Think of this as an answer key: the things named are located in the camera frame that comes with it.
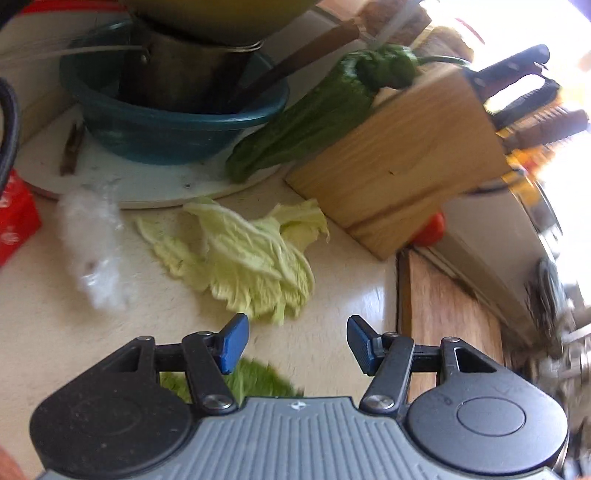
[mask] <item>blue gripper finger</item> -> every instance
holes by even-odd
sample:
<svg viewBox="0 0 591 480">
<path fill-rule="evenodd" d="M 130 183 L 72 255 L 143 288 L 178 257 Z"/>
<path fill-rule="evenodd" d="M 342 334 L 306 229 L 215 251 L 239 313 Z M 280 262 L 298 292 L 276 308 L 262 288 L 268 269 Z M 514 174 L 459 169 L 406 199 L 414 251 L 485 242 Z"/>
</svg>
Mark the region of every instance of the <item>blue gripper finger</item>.
<svg viewBox="0 0 591 480">
<path fill-rule="evenodd" d="M 231 374 L 248 343 L 248 317 L 237 313 L 216 335 L 216 352 L 213 357 L 223 375 Z"/>
<path fill-rule="evenodd" d="M 373 377 L 385 356 L 381 336 L 359 315 L 353 315 L 347 321 L 347 343 L 361 371 Z"/>
</svg>

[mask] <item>wooden knife block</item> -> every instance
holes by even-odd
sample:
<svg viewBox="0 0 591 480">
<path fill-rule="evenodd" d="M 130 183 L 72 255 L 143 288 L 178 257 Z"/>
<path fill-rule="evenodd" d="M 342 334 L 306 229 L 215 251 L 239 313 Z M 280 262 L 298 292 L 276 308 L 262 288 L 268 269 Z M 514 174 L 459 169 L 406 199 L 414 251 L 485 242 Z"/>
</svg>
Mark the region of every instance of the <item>wooden knife block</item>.
<svg viewBox="0 0 591 480">
<path fill-rule="evenodd" d="M 479 99 L 444 65 L 289 173 L 287 183 L 381 260 L 441 205 L 509 172 Z"/>
</svg>

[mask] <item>bolt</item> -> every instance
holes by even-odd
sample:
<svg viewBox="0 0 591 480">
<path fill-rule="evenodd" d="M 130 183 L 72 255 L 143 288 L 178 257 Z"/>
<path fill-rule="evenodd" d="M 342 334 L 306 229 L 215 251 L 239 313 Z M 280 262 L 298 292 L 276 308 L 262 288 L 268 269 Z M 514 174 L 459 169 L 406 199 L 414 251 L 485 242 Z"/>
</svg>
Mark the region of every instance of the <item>bolt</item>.
<svg viewBox="0 0 591 480">
<path fill-rule="evenodd" d="M 208 410 L 226 410 L 232 406 L 232 400 L 225 395 L 208 395 L 203 399 L 203 406 Z"/>
<path fill-rule="evenodd" d="M 370 395 L 365 397 L 361 403 L 371 411 L 376 413 L 389 410 L 394 406 L 394 400 L 387 395 Z"/>
</svg>

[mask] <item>green lettuce leaf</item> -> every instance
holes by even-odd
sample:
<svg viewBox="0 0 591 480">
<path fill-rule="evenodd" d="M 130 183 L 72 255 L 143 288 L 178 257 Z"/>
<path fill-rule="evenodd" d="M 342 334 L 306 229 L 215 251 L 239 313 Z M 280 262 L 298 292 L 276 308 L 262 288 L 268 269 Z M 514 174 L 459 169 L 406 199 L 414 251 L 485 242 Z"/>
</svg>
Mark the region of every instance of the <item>green lettuce leaf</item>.
<svg viewBox="0 0 591 480">
<path fill-rule="evenodd" d="M 137 220 L 140 234 L 173 277 L 197 291 L 209 287 L 228 310 L 251 319 L 282 324 L 286 314 L 298 316 L 314 290 L 303 251 L 320 233 L 328 236 L 326 218 L 315 200 L 277 205 L 252 222 L 208 198 L 183 208 L 199 219 L 206 243 L 202 257 L 155 224 Z"/>
<path fill-rule="evenodd" d="M 236 369 L 224 377 L 232 395 L 242 404 L 245 397 L 302 397 L 303 390 L 296 390 L 270 365 L 257 360 L 241 358 Z M 160 385 L 175 392 L 185 402 L 191 403 L 187 379 L 183 373 L 162 372 Z"/>
</svg>

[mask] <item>metal pot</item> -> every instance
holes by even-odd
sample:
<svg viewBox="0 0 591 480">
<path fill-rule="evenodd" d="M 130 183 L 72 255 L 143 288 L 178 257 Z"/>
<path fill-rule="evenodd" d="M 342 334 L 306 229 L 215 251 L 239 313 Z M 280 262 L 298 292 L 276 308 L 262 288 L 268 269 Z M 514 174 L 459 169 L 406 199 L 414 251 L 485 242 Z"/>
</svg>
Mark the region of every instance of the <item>metal pot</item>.
<svg viewBox="0 0 591 480">
<path fill-rule="evenodd" d="M 119 80 L 124 102 L 182 113 L 217 113 L 236 89 L 253 52 L 208 44 L 145 18 L 134 18 Z"/>
</svg>

